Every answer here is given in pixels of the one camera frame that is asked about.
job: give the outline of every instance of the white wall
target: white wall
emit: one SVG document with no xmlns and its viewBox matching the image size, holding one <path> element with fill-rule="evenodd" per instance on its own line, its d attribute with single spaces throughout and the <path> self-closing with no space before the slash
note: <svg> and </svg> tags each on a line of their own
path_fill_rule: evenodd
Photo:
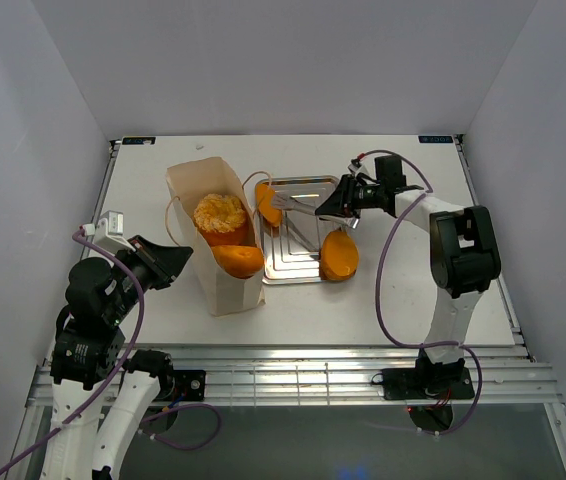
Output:
<svg viewBox="0 0 566 480">
<path fill-rule="evenodd" d="M 566 399 L 566 2 L 538 2 L 466 138 L 523 333 Z"/>
<path fill-rule="evenodd" d="M 29 0 L 0 0 L 0 466 L 78 258 L 107 142 Z"/>
<path fill-rule="evenodd" d="M 34 0 L 124 134 L 464 132 L 536 0 Z"/>
</svg>

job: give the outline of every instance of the small label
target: small label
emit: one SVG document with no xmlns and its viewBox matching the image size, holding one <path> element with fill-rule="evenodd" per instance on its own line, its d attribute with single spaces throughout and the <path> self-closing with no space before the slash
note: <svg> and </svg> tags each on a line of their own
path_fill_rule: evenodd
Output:
<svg viewBox="0 0 566 480">
<path fill-rule="evenodd" d="M 419 135 L 419 143 L 454 143 L 449 135 Z"/>
<path fill-rule="evenodd" d="M 125 137 L 123 145 L 154 145 L 156 137 Z"/>
</svg>

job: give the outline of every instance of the aluminum frame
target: aluminum frame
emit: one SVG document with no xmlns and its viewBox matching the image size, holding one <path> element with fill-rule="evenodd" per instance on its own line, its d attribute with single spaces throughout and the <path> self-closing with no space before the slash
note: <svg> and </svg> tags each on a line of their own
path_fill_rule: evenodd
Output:
<svg viewBox="0 0 566 480">
<path fill-rule="evenodd" d="M 454 136 L 459 160 L 466 181 L 476 202 L 476 192 L 462 144 Z M 121 141 L 111 142 L 110 159 L 96 202 L 94 218 L 98 218 L 107 194 Z M 87 256 L 84 249 L 81 258 Z M 545 406 L 566 472 L 566 415 L 563 399 L 551 365 L 530 359 L 520 325 L 505 283 L 498 279 L 501 297 L 506 305 L 515 345 L 510 347 L 477 347 L 484 373 L 481 404 L 530 404 Z M 161 349 L 172 355 L 179 368 L 207 371 L 206 402 L 215 406 L 331 406 L 331 405 L 406 405 L 405 401 L 387 401 L 379 386 L 370 384 L 382 368 L 406 367 L 414 364 L 417 352 L 394 347 L 369 348 L 263 348 L 227 346 L 182 346 L 139 344 L 138 348 Z M 476 382 L 476 368 L 467 365 Z M 105 404 L 111 404 L 118 393 L 120 375 L 106 390 Z M 44 410 L 52 403 L 52 379 L 49 361 L 44 361 L 34 376 L 28 396 L 23 424 L 15 454 L 34 442 L 44 421 Z M 410 405 L 428 403 L 409 401 Z M 467 404 L 470 401 L 454 401 Z M 25 478 L 29 461 L 14 467 L 8 480 Z"/>
</svg>

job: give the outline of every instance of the glass panel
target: glass panel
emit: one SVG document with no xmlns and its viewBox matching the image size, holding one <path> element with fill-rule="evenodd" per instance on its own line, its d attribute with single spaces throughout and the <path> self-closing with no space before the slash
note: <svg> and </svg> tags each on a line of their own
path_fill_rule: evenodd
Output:
<svg viewBox="0 0 566 480">
<path fill-rule="evenodd" d="M 438 441 L 369 425 L 412 426 L 402 407 L 220 410 L 221 433 L 199 451 L 175 451 L 137 435 L 120 480 L 565 478 L 543 405 L 480 406 L 461 430 Z M 465 411 L 454 407 L 457 419 Z M 213 422 L 210 412 L 188 410 L 164 435 L 198 443 Z M 38 479 L 42 455 L 32 460 L 29 478 Z"/>
</svg>

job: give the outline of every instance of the white bracket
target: white bracket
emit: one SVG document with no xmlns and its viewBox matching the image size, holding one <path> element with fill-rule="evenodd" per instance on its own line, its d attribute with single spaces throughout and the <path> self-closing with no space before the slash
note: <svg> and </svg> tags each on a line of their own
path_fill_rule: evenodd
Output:
<svg viewBox="0 0 566 480">
<path fill-rule="evenodd" d="M 121 249 L 136 249 L 123 236 L 123 213 L 108 210 L 101 215 L 96 225 L 83 225 L 86 235 L 94 235 L 92 242 L 110 253 Z"/>
</svg>

